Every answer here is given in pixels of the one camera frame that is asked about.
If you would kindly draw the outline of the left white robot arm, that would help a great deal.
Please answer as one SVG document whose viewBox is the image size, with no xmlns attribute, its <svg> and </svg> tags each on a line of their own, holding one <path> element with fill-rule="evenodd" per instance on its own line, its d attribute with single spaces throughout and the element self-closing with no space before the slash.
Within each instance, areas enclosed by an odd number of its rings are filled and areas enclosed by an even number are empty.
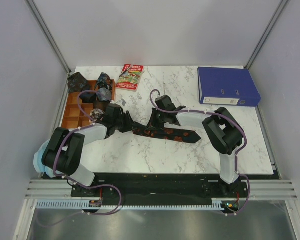
<svg viewBox="0 0 300 240">
<path fill-rule="evenodd" d="M 34 156 L 34 167 L 39 173 L 51 178 L 66 177 L 82 185 L 82 191 L 89 197 L 96 196 L 100 185 L 94 181 L 95 174 L 81 164 L 84 146 L 121 133 L 133 130 L 134 121 L 129 111 L 118 104 L 110 103 L 106 111 L 94 123 L 67 129 L 58 127 L 50 140 L 46 141 Z"/>
</svg>

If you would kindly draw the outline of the black tie orange flowers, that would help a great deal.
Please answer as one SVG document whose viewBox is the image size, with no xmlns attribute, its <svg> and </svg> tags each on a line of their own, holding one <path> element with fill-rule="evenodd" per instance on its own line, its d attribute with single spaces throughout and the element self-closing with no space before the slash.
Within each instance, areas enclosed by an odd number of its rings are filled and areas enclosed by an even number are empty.
<svg viewBox="0 0 300 240">
<path fill-rule="evenodd" d="M 158 128 L 158 127 L 147 127 L 142 124 L 136 124 L 132 130 L 134 135 L 153 138 L 153 139 L 162 139 L 169 140 L 174 142 L 195 144 L 200 141 L 202 138 L 193 130 L 184 130 L 176 128 Z"/>
</svg>

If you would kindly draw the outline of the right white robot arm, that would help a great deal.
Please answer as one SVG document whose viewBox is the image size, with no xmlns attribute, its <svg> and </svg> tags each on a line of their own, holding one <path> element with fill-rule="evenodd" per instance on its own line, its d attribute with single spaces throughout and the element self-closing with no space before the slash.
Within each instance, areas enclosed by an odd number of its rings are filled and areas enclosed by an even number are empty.
<svg viewBox="0 0 300 240">
<path fill-rule="evenodd" d="M 243 128 L 233 118 L 230 112 L 220 107 L 216 111 L 202 111 L 189 108 L 169 110 L 172 106 L 171 98 L 163 95 L 150 102 L 161 113 L 175 117 L 180 126 L 190 126 L 204 129 L 212 146 L 219 153 L 220 173 L 223 180 L 219 184 L 219 191 L 225 197 L 232 196 L 237 191 L 235 181 L 239 179 L 238 155 L 248 144 Z"/>
</svg>

